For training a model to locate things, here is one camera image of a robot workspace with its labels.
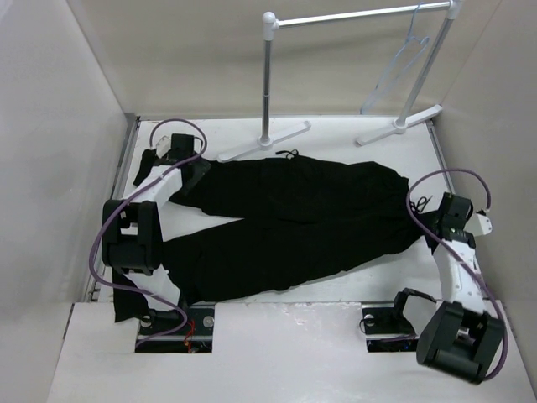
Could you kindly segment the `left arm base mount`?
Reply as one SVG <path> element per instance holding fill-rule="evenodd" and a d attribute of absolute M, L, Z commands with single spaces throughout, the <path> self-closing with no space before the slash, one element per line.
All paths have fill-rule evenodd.
<path fill-rule="evenodd" d="M 187 320 L 173 312 L 152 311 L 140 320 L 135 353 L 211 353 L 215 329 L 215 305 L 186 308 Z"/>

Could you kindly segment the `black trousers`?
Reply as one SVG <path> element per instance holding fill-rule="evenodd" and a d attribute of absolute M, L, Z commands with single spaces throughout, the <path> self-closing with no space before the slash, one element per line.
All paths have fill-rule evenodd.
<path fill-rule="evenodd" d="M 277 158 L 196 163 L 171 201 L 225 223 L 164 243 L 163 266 L 188 304 L 219 302 L 352 270 L 400 254 L 422 235 L 407 178 L 374 161 Z"/>

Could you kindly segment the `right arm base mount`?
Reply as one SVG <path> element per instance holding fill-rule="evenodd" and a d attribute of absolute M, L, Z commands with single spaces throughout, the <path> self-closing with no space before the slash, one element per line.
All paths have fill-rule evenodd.
<path fill-rule="evenodd" d="M 366 336 L 369 353 L 414 353 L 418 336 L 413 325 L 404 316 L 404 308 L 417 290 L 404 288 L 394 297 L 391 304 L 366 305 L 362 308 L 362 319 L 358 324 Z"/>

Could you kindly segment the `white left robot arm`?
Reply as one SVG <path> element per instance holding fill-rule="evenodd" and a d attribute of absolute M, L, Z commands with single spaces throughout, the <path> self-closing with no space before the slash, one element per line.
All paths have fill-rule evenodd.
<path fill-rule="evenodd" d="M 116 320 L 132 317 L 159 324 L 169 334 L 180 334 L 188 313 L 179 308 L 180 288 L 164 268 L 164 240 L 159 209 L 173 195 L 189 192 L 211 168 L 195 159 L 202 138 L 174 133 L 142 153 L 135 196 L 113 219 L 102 236 L 102 261 L 111 269 Z"/>

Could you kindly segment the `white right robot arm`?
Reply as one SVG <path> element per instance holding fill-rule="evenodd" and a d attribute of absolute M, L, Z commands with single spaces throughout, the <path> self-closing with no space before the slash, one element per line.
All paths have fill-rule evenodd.
<path fill-rule="evenodd" d="M 446 192 L 437 210 L 420 217 L 440 275 L 442 303 L 419 336 L 419 364 L 479 385 L 506 332 L 487 310 L 479 285 L 476 243 L 466 230 L 472 202 Z"/>

